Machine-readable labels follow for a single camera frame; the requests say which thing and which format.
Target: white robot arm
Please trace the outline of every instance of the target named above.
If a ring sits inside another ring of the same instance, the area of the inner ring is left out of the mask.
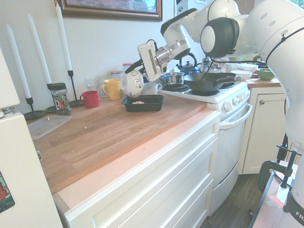
[[[182,26],[211,58],[258,53],[273,71],[288,102],[285,131],[290,141],[304,151],[304,10],[287,0],[265,0],[249,15],[241,15],[233,0],[215,0],[202,11],[190,9],[166,21],[161,33],[167,45],[155,50],[153,41],[138,46],[149,81],[166,72],[167,64],[190,52]],[[291,192],[304,208],[304,160]],[[299,220],[304,213],[298,212]],[[285,213],[276,227],[303,227]]]

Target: oven handle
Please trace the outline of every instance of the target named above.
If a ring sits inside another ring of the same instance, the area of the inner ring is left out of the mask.
[[[234,126],[240,124],[242,121],[245,121],[249,117],[251,110],[252,110],[252,105],[246,104],[246,106],[248,106],[249,108],[245,115],[243,115],[241,118],[239,118],[238,120],[236,120],[235,122],[232,122],[232,123],[229,123],[229,122],[220,123],[219,129],[223,130],[223,129],[233,128]]]

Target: red mug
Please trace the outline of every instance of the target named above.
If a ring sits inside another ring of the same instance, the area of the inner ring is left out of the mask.
[[[98,92],[95,90],[83,92],[80,96],[81,103],[86,108],[95,108],[99,106]]]

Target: picture frame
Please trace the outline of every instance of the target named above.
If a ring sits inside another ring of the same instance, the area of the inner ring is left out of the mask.
[[[60,5],[64,17],[162,21],[162,0],[55,0],[55,2]]]
[[[207,0],[195,0],[196,3],[207,5]]]

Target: stove knob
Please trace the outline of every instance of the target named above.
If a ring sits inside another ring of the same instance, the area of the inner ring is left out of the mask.
[[[243,98],[244,100],[247,98],[247,95],[245,94],[245,92],[242,92]]]
[[[233,98],[233,103],[234,103],[235,105],[237,105],[237,104],[239,103],[239,98],[234,97],[234,98]]]
[[[239,101],[243,101],[243,100],[244,100],[244,98],[243,98],[243,95],[242,95],[242,94],[237,95],[237,97],[238,97]]]
[[[224,103],[224,109],[225,109],[226,112],[231,111],[232,108],[233,108],[233,107],[232,107],[232,104],[231,104],[230,102],[225,102],[225,103]]]

